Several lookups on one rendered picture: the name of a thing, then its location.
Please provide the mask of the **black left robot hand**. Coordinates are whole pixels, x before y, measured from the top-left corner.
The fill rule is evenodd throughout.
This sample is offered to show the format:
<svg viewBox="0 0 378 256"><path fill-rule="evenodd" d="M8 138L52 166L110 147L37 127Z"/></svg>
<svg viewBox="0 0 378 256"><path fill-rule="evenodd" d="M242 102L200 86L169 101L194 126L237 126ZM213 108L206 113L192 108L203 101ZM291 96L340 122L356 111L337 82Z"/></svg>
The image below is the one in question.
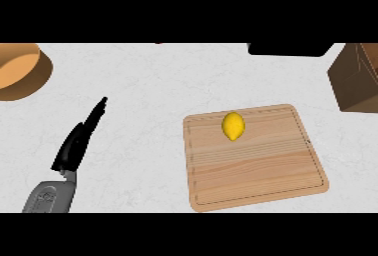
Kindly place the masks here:
<svg viewBox="0 0 378 256"><path fill-rule="evenodd" d="M77 171L86 154L90 137L102 115L105 114L107 101L108 98L104 97L96 104L86 121L80 122L71 130L52 164L53 171Z"/></svg>

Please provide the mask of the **wooden cutting board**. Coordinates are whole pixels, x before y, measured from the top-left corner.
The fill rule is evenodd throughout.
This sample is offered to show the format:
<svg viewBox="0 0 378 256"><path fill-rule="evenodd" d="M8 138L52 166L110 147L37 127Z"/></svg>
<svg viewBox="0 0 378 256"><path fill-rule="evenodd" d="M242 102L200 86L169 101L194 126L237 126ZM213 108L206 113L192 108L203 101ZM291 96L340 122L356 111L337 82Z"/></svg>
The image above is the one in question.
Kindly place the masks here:
<svg viewBox="0 0 378 256"><path fill-rule="evenodd" d="M245 132L231 140L225 112L183 119L189 202L198 212L281 200L330 189L297 109L239 109Z"/></svg>

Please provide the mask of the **brown cardboard box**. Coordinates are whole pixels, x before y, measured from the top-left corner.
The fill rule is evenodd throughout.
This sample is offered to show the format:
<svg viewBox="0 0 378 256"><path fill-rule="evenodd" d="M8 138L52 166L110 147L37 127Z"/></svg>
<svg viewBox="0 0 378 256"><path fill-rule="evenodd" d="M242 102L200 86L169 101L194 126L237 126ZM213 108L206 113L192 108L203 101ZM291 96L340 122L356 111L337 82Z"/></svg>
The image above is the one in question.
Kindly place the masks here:
<svg viewBox="0 0 378 256"><path fill-rule="evenodd" d="M340 110L378 113L378 43L347 43L328 77Z"/></svg>

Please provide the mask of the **round wooden bowl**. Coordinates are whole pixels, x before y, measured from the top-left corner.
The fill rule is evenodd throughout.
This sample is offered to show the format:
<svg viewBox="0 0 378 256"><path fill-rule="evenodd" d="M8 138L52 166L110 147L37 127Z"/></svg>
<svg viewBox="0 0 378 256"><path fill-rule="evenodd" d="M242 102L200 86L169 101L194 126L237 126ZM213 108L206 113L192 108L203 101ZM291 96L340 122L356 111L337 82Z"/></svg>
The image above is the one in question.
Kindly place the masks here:
<svg viewBox="0 0 378 256"><path fill-rule="evenodd" d="M0 43L0 101L15 101L36 93L52 71L52 60L36 43Z"/></svg>

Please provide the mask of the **yellow lemon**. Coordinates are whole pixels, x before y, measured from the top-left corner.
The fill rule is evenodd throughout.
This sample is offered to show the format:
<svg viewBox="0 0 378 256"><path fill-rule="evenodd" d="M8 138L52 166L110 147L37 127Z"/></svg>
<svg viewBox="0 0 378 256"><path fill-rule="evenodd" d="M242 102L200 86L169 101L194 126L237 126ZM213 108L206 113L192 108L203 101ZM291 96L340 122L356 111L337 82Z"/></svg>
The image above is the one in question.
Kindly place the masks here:
<svg viewBox="0 0 378 256"><path fill-rule="evenodd" d="M245 121L239 113L226 114L222 121L222 130L231 141L237 141L245 131Z"/></svg>

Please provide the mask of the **black appliance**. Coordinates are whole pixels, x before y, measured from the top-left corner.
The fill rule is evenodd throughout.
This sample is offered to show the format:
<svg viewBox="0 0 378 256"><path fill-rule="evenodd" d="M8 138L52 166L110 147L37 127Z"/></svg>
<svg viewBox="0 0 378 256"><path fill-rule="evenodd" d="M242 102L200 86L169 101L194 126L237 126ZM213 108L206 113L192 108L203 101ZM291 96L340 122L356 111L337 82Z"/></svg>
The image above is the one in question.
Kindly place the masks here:
<svg viewBox="0 0 378 256"><path fill-rule="evenodd" d="M248 53L266 56L322 57L333 43L248 43Z"/></svg>

